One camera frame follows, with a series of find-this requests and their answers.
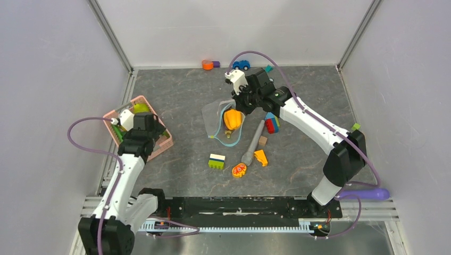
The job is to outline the pink plastic basket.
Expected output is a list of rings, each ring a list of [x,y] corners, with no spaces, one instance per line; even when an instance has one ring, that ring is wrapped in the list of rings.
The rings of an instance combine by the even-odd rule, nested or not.
[[[120,106],[118,109],[114,109],[110,112],[108,112],[107,114],[105,114],[103,117],[104,118],[108,118],[108,119],[112,119],[112,118],[116,118],[119,116],[119,114],[124,110],[124,109],[128,109],[131,112],[133,112],[133,106],[136,103],[145,103],[148,105],[148,107],[150,108],[151,112],[156,114],[156,111],[154,110],[154,108],[150,105],[150,103],[147,101],[147,99],[143,96],[137,96],[133,99],[130,100],[129,103],[124,104],[122,106]],[[120,145],[120,142],[118,140],[118,137],[115,135],[113,129],[112,129],[112,124],[110,121],[103,121],[107,130],[109,131],[114,144],[116,145],[116,147],[118,148]],[[154,159],[155,157],[157,157],[158,155],[160,155],[161,153],[165,152],[166,150],[168,150],[170,147],[173,146],[173,136],[172,134],[166,130],[160,137],[159,139],[156,141],[154,150],[152,152],[152,154],[148,157],[147,161],[151,161],[152,159]]]

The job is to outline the clear zip top bag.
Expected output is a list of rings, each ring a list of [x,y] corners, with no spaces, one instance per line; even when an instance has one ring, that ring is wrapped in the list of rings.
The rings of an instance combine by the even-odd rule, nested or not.
[[[204,120],[207,136],[211,139],[218,140],[226,147],[233,147],[239,142],[245,120],[245,115],[241,113],[243,117],[241,127],[236,130],[231,130],[232,134],[230,139],[228,139],[224,133],[225,130],[228,129],[226,128],[223,121],[223,113],[232,108],[236,109],[236,102],[233,99],[218,99],[202,108],[202,117]]]

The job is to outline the yellow toy corn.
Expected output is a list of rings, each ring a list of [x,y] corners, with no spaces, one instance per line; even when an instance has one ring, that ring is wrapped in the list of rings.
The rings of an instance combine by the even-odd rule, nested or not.
[[[243,117],[240,111],[232,108],[223,113],[223,121],[228,130],[236,130],[241,127]]]

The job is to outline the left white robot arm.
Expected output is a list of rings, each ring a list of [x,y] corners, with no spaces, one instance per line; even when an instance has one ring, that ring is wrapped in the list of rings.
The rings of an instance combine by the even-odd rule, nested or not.
[[[147,217],[166,212],[167,202],[151,193],[140,194],[129,204],[133,186],[165,130],[157,115],[135,114],[117,154],[109,153],[116,159],[112,180],[94,212],[78,224],[86,254],[131,254]]]

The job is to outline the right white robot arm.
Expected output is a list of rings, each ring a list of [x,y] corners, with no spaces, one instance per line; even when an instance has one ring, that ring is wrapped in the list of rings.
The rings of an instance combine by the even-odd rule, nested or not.
[[[301,130],[328,156],[323,178],[308,195],[307,202],[312,216],[322,216],[329,209],[328,203],[366,165],[364,134],[334,125],[308,108],[288,87],[275,87],[263,69],[249,75],[232,70],[224,76],[226,83],[233,86],[232,98],[240,112],[248,115],[261,108],[272,113]]]

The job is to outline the light green toy bean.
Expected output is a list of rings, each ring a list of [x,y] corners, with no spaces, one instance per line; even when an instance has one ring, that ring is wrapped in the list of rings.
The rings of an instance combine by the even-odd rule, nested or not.
[[[125,135],[126,131],[122,130],[117,125],[112,125],[112,129],[113,129],[115,135],[118,137],[119,142],[122,143],[123,142],[123,136]]]

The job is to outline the green toy pear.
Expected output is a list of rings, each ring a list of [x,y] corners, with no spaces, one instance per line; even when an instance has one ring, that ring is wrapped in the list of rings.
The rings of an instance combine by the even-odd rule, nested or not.
[[[148,107],[147,104],[145,103],[136,103],[133,106],[133,113],[134,114],[138,114],[138,113],[150,113],[151,110]]]

